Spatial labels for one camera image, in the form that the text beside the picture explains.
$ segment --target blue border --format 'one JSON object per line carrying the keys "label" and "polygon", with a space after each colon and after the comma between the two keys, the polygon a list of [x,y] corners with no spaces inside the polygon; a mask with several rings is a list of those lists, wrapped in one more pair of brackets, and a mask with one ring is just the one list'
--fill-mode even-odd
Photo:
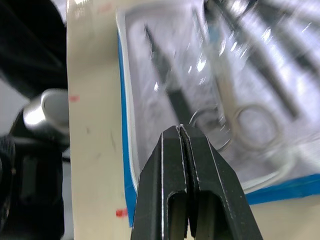
{"label": "blue border", "polygon": [[136,191],[132,182],[129,160],[129,143],[128,143],[128,126],[127,126],[127,103],[125,91],[124,62],[122,56],[122,47],[118,34],[118,55],[120,70],[120,87],[121,87],[121,123],[122,123],[122,154],[123,154],[123,173],[124,173],[124,193],[126,207],[128,210],[129,225],[134,223]]}
{"label": "blue border", "polygon": [[[124,191],[125,200],[128,210],[128,218],[130,227],[133,225],[136,192],[132,182],[130,172],[130,160],[128,149],[128,126],[127,126],[127,106],[126,106],[126,92],[125,92],[125,78],[123,55],[120,38],[118,35],[118,56],[120,68],[120,84],[121,84],[121,113],[122,113],[122,147],[123,147],[123,171],[124,171]],[[270,186],[257,190],[246,195],[249,204],[261,204],[266,202],[303,198],[311,195],[320,194],[320,174],[314,174],[293,180],[286,181],[282,184]]]}

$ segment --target plastic wrap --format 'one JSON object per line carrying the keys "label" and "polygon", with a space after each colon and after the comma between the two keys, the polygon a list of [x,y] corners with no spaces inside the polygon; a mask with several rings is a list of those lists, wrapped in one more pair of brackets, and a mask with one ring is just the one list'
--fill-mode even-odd
{"label": "plastic wrap", "polygon": [[135,189],[160,133],[181,123],[177,91],[188,123],[246,193],[320,173],[319,27],[312,14],[294,14],[293,3],[279,5],[190,0],[117,13]]}

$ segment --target beige surface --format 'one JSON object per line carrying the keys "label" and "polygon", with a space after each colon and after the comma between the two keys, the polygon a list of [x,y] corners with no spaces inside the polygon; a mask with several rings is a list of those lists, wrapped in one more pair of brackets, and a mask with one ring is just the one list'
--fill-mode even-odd
{"label": "beige surface", "polygon": [[[135,0],[69,0],[69,84],[75,240],[128,240],[115,10]],[[320,239],[320,196],[252,207],[265,240]]]}

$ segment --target red mark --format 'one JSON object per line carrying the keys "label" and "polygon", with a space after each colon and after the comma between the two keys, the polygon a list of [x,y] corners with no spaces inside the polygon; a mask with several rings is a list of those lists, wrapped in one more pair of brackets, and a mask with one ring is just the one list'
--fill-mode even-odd
{"label": "red mark", "polygon": [[101,5],[101,6],[98,8],[98,14],[108,12],[108,11],[110,11],[111,9],[112,9],[112,4],[111,4],[111,2],[108,2],[108,3],[106,3],[106,4]]}
{"label": "red mark", "polygon": [[79,96],[78,95],[70,95],[69,96],[69,101],[72,102],[72,103],[75,103],[77,101],[79,101]]}
{"label": "red mark", "polygon": [[126,208],[118,209],[117,211],[115,211],[115,215],[118,218],[124,218],[124,217],[128,216],[128,210]]}

